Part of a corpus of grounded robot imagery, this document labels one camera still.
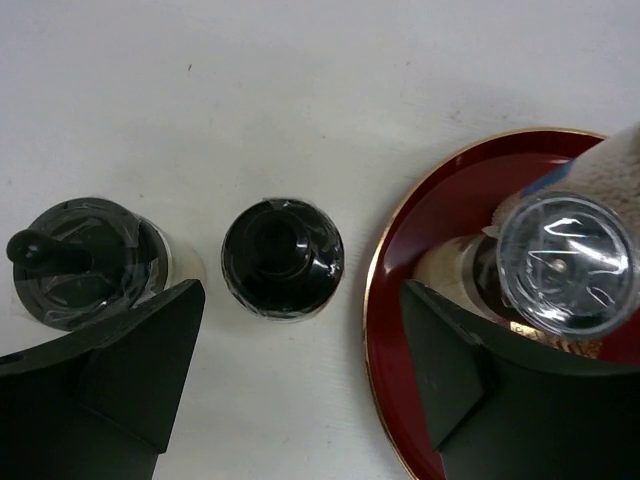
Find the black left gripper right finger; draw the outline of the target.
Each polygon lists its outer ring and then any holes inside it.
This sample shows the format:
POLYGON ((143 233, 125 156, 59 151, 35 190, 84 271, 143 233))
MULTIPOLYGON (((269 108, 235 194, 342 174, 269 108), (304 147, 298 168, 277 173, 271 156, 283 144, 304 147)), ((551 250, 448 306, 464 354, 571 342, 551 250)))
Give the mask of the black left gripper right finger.
POLYGON ((449 479, 635 479, 639 370, 545 346, 416 281, 400 289, 428 436, 449 479))

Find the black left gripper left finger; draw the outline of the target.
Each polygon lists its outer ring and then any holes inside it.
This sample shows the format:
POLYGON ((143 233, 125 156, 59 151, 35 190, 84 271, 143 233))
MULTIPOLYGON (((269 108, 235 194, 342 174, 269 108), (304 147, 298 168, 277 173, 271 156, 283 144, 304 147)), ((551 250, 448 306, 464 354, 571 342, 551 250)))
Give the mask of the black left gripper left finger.
POLYGON ((192 279, 1 359, 4 479, 149 479, 167 450, 200 330, 192 279))

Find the tall grinder clear cap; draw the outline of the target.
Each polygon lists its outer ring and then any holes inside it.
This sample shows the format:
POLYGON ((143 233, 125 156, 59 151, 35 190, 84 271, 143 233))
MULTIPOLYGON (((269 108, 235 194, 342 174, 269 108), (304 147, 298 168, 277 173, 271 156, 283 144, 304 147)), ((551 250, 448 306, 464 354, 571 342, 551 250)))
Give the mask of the tall grinder clear cap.
POLYGON ((639 246, 607 204, 568 192, 519 202, 498 227, 426 251, 413 279, 462 309, 592 359, 639 305, 639 246))

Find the bead jar silver lid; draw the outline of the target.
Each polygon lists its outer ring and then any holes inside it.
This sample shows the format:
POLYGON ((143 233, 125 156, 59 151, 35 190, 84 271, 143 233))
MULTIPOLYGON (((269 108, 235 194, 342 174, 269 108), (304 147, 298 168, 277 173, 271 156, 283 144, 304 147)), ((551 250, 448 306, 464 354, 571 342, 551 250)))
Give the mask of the bead jar silver lid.
POLYGON ((578 157, 561 164, 502 201, 483 232, 497 238, 511 212, 525 199, 562 191, 599 201, 639 233, 639 125, 606 138, 578 157))

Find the red round tray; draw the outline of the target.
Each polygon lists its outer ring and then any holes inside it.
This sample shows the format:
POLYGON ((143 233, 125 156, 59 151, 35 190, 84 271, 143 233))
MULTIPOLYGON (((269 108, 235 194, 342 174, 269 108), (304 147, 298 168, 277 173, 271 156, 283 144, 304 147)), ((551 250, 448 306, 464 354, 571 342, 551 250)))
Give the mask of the red round tray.
MULTIPOLYGON (((432 448, 404 333, 400 289, 429 249, 483 233, 499 204, 606 138, 588 132, 508 132, 472 145, 429 173, 402 202, 372 261, 364 301, 364 344, 382 425, 414 479, 449 479, 432 448)), ((598 361, 639 370, 639 305, 629 323, 605 339, 598 361)))

